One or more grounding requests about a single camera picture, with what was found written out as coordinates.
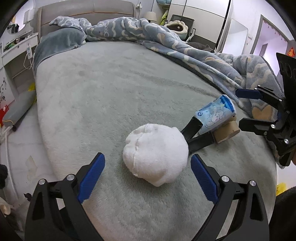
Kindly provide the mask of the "yellow bag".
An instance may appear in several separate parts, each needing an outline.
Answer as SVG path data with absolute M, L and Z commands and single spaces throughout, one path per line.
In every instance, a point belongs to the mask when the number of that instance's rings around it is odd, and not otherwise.
M 28 91 L 36 91 L 36 85 L 34 82 L 28 87 Z M 37 96 L 35 96 L 33 103 L 35 103 L 35 102 L 37 102 Z

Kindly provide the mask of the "black curved plastic piece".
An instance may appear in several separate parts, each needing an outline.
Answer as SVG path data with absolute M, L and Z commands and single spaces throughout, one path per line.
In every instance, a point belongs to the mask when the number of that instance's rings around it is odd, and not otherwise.
M 189 155 L 215 143 L 215 138 L 210 131 L 203 134 L 198 133 L 202 126 L 203 124 L 193 116 L 189 123 L 181 130 L 188 144 Z

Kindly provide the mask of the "brown cardboard tube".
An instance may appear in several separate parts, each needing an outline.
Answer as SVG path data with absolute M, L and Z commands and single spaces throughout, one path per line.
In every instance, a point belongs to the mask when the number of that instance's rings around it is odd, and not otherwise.
M 220 144 L 230 138 L 234 137 L 240 132 L 240 128 L 235 120 L 229 121 L 223 126 L 217 128 L 213 132 L 213 136 L 215 138 L 215 142 Z

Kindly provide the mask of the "grey blue pillow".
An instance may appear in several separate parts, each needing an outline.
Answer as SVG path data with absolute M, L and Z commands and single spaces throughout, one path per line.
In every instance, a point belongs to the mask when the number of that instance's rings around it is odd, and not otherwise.
M 56 54 L 79 48 L 86 40 L 86 34 L 74 28 L 58 29 L 41 37 L 35 49 L 33 71 L 36 73 L 41 62 Z

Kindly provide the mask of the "black office chair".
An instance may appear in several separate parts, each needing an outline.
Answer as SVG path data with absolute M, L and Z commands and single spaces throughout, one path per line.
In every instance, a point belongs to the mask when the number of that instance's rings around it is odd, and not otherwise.
M 176 22 L 176 24 L 171 27 L 171 30 L 175 31 L 181 40 L 189 42 L 194 37 L 196 33 L 194 19 L 180 15 L 172 15 L 170 22 Z

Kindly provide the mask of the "oval vanity mirror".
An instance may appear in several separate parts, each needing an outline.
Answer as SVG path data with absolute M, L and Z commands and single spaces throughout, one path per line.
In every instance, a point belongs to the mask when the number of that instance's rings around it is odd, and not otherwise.
M 23 23 L 24 15 L 24 12 L 18 12 L 15 14 L 6 28 L 9 34 L 18 33 L 25 26 L 25 24 Z

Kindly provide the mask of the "grey upholstered headboard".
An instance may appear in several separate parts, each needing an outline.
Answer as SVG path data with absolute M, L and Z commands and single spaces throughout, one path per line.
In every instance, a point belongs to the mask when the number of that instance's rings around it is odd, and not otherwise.
M 99 21 L 118 18 L 121 16 L 135 17 L 135 5 L 129 1 L 60 1 L 38 8 L 30 25 L 40 37 L 58 30 L 49 22 L 58 16 L 86 18 L 92 25 Z

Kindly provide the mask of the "white power strip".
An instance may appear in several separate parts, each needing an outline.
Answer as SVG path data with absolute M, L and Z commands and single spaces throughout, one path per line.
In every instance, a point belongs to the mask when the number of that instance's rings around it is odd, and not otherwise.
M 28 59 L 31 59 L 33 57 L 33 53 L 32 53 L 32 48 L 31 48 L 31 46 L 29 44 L 26 47 L 26 51 L 27 51 Z

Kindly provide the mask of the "white dressing table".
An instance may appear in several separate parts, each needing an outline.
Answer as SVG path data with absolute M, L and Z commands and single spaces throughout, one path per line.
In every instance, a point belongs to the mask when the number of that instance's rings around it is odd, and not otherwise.
M 14 102 L 34 82 L 33 58 L 28 59 L 26 47 L 29 44 L 34 54 L 38 40 L 38 34 L 33 33 L 1 52 L 1 108 Z

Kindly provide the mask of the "blue patterned fleece blanket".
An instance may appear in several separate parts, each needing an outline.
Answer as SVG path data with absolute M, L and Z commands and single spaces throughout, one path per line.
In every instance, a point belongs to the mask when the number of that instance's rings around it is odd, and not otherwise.
M 243 99 L 235 95 L 237 89 L 254 89 L 261 86 L 283 94 L 269 64 L 258 55 L 233 56 L 196 49 L 164 26 L 149 23 L 146 19 L 119 17 L 103 20 L 96 25 L 85 18 L 58 16 L 50 25 L 75 28 L 89 41 L 132 41 L 165 57 L 178 60 L 227 94 L 250 117 L 257 120 L 276 121 L 279 111 L 258 99 Z

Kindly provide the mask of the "cream cat bed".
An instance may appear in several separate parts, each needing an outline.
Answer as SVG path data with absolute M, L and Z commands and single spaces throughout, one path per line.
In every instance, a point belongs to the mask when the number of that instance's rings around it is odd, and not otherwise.
M 165 24 L 165 27 L 176 33 L 181 40 L 184 41 L 187 39 L 188 26 L 183 21 L 170 21 L 169 23 Z

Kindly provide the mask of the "blue white paper cup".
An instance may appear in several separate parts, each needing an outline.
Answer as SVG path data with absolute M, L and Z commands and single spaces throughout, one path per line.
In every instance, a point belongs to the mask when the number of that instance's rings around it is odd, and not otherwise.
M 232 100 L 225 94 L 195 112 L 195 117 L 203 124 L 199 135 L 213 131 L 236 115 Z

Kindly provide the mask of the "white wardrobe with dark frame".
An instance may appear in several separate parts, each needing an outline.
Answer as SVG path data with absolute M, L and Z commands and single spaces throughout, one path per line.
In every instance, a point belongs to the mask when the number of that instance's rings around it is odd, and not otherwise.
M 183 0 L 171 1 L 168 20 L 172 15 L 193 19 L 195 29 L 192 42 L 199 42 L 216 49 L 223 30 L 232 13 L 232 1 Z

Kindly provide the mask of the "white tissue ball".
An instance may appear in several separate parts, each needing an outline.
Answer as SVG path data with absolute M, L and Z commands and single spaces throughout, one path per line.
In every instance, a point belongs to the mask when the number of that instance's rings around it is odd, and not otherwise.
M 148 123 L 125 140 L 122 158 L 137 178 L 159 187 L 174 182 L 186 168 L 189 147 L 176 127 Z

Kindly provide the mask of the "white bedside lamp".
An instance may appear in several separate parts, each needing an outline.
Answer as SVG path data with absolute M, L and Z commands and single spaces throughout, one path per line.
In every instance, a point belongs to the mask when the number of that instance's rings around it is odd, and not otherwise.
M 157 15 L 154 11 L 148 11 L 145 13 L 144 18 L 148 20 L 150 23 L 157 22 Z

